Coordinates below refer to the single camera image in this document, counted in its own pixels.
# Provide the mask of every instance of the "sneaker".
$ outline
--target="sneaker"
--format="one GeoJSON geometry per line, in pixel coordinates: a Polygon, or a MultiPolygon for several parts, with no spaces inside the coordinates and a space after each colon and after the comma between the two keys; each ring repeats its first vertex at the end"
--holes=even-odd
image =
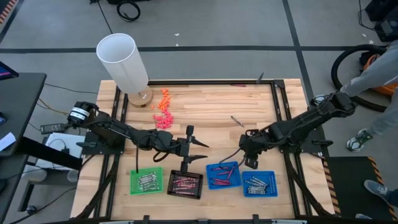
{"type": "Polygon", "coordinates": [[[380,198],[382,198],[384,201],[386,201],[388,203],[387,198],[388,198],[388,195],[391,193],[391,191],[389,191],[387,189],[387,187],[385,187],[373,180],[365,180],[363,185],[372,194],[379,196],[380,198]]]}
{"type": "Polygon", "coordinates": [[[347,149],[351,152],[359,152],[365,144],[372,139],[366,129],[362,129],[358,134],[347,142],[347,149]]]}
{"type": "Polygon", "coordinates": [[[355,215],[355,218],[372,219],[371,217],[366,216],[366,215],[363,215],[363,214],[356,214],[356,215],[355,215]]]}
{"type": "Polygon", "coordinates": [[[321,104],[326,98],[328,97],[328,95],[317,95],[317,96],[315,96],[312,100],[313,100],[313,103],[315,104],[315,105],[319,105],[319,104],[321,104]]]}

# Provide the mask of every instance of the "gray pants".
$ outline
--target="gray pants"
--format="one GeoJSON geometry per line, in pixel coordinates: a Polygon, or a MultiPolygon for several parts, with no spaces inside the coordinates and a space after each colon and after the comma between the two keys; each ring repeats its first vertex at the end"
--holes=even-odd
{"type": "MultiPolygon", "coordinates": [[[[340,91],[349,96],[356,96],[361,92],[385,84],[398,83],[398,41],[379,57],[361,76],[352,79],[340,91]]],[[[398,89],[392,96],[391,104],[383,114],[380,114],[368,129],[371,135],[383,134],[398,125],[398,89]]]]}

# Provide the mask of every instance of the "white cylinder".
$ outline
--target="white cylinder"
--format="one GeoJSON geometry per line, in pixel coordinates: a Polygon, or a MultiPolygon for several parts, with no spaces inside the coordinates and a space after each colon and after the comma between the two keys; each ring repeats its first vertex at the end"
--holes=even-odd
{"type": "Polygon", "coordinates": [[[97,45],[97,56],[116,82],[127,94],[139,93],[148,85],[148,74],[136,43],[127,34],[112,34],[97,45]]]}
{"type": "Polygon", "coordinates": [[[47,177],[47,171],[41,169],[40,167],[26,165],[22,179],[29,181],[41,182],[47,177]]]}

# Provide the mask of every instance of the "gray floor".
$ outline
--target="gray floor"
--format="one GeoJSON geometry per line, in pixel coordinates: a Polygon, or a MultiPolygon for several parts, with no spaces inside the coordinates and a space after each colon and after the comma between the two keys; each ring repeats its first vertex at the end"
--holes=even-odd
{"type": "MultiPolygon", "coordinates": [[[[110,34],[97,4],[82,0],[24,0],[2,42],[2,49],[25,49],[26,54],[0,54],[0,61],[18,72],[44,72],[47,83],[85,91],[97,91],[101,80],[110,79],[95,53],[30,54],[29,49],[93,48],[110,34]]],[[[101,1],[113,32],[132,35],[139,47],[183,46],[290,46],[290,50],[202,50],[141,52],[150,78],[302,78],[300,64],[306,66],[307,90],[314,94],[334,91],[330,69],[340,51],[305,51],[297,58],[290,33],[286,4],[289,3],[298,42],[301,46],[352,46],[382,44],[375,32],[358,25],[357,0],[151,0],[139,2],[142,17],[133,23],[120,20],[116,6],[101,1]]],[[[363,7],[369,0],[362,0],[363,7]]],[[[371,25],[364,14],[364,23],[371,25]]],[[[358,56],[343,62],[341,80],[358,75],[358,56]]],[[[367,93],[383,103],[386,99],[367,93]]],[[[96,95],[71,93],[45,86],[41,99],[52,107],[68,111],[76,101],[95,102],[96,95]]],[[[357,154],[345,149],[345,142],[359,129],[369,126],[376,112],[358,108],[355,115],[323,126],[332,156],[373,156],[386,185],[398,188],[394,170],[398,169],[394,149],[398,139],[392,130],[375,138],[357,154]]],[[[36,107],[33,125],[65,122],[65,117],[36,107]]],[[[43,136],[28,127],[26,136],[41,141],[43,136]]],[[[17,190],[6,223],[23,217],[17,213],[25,182],[17,190]]],[[[38,207],[62,193],[65,187],[38,187],[30,204],[38,207]]],[[[51,209],[22,223],[66,220],[73,202],[68,193],[51,209]]]]}

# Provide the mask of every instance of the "white lamp shade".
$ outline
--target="white lamp shade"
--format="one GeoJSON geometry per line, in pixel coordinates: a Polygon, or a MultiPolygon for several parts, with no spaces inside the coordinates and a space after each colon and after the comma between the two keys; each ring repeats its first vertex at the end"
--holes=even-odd
{"type": "Polygon", "coordinates": [[[127,34],[112,34],[102,39],[96,53],[119,89],[139,93],[148,85],[148,74],[136,43],[127,34]]]}

